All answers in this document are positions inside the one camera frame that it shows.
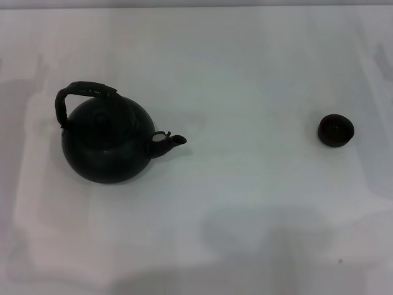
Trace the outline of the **black round teapot with handle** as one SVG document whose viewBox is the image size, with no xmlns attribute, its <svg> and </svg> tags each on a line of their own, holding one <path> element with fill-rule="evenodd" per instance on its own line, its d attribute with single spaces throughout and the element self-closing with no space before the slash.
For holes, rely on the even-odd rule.
<svg viewBox="0 0 393 295">
<path fill-rule="evenodd" d="M 152 159 L 187 142 L 157 131 L 147 111 L 104 84 L 77 81 L 55 98 L 63 154 L 81 177 L 100 184 L 127 181 Z"/>
</svg>

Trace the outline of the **small dark brown teacup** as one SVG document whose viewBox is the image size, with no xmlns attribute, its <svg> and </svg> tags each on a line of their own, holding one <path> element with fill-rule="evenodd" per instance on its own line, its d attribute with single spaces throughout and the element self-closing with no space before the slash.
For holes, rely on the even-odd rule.
<svg viewBox="0 0 393 295">
<path fill-rule="evenodd" d="M 331 148 L 347 144 L 354 136 L 353 123 L 345 116 L 329 114 L 322 118 L 317 128 L 319 140 Z"/>
</svg>

